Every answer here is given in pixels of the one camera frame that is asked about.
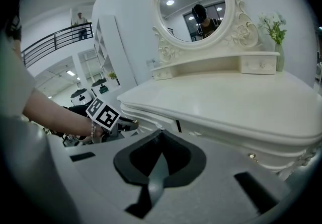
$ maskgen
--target drawer knob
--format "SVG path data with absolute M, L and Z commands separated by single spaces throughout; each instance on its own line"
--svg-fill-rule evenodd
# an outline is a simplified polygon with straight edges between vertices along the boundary
M 250 157 L 251 159 L 254 159 L 256 157 L 256 154 L 250 153 L 250 154 L 248 154 L 248 157 Z

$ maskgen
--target ornate mirror frame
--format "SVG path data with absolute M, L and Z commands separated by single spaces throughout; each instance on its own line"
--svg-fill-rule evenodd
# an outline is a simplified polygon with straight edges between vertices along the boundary
M 259 50 L 259 35 L 256 26 L 244 11 L 244 2 L 225 0 L 225 3 L 225 15 L 218 29 L 206 39 L 187 42 L 176 38 L 167 30 L 161 19 L 160 1 L 152 0 L 155 20 L 153 30 L 159 39 L 162 64 L 180 64 L 187 60 L 192 61 L 194 57 L 229 56 L 229 51 Z

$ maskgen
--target black railing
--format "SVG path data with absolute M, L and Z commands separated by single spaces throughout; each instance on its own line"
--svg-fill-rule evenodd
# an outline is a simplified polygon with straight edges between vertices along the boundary
M 64 46 L 93 38 L 92 23 L 71 26 L 49 34 L 21 52 L 26 67 Z

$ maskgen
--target oval mirror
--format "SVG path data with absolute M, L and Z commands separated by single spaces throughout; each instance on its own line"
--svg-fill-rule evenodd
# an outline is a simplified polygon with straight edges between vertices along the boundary
M 158 0 L 160 18 L 176 38 L 199 41 L 213 34 L 225 15 L 225 0 Z

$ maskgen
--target bracelet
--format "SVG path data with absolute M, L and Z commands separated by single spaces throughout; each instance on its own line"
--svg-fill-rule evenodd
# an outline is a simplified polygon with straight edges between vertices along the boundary
M 92 138 L 95 138 L 95 135 L 96 135 L 96 123 L 94 123 L 94 135 Z
M 91 138 L 93 139 L 94 138 L 94 128 L 95 128 L 96 126 L 94 125 L 94 121 L 92 121 L 92 125 L 91 125 Z

